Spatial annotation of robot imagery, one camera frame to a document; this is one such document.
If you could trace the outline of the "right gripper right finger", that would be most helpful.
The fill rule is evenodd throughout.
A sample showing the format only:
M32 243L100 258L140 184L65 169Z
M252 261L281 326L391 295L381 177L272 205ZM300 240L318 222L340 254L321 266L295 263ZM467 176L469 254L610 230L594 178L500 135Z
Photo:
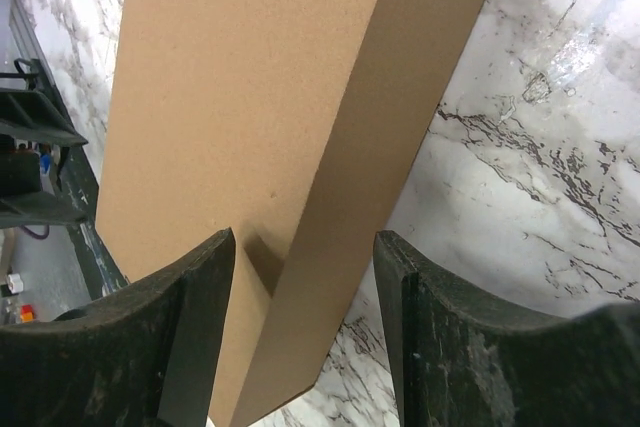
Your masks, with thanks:
M404 426L635 426L639 307L573 319L499 298L392 231L373 266Z

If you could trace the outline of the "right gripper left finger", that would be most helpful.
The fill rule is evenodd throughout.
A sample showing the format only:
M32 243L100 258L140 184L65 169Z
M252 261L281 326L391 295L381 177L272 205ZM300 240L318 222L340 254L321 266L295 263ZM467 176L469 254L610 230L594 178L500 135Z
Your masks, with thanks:
M235 249L221 230L53 321L2 327L2 425L206 425Z

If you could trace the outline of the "brown cardboard box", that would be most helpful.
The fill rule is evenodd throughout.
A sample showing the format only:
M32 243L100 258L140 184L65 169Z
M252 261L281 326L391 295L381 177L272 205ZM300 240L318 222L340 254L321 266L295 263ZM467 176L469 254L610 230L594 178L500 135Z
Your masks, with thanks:
M209 413L316 381L484 0L125 0L96 227L130 280L231 228Z

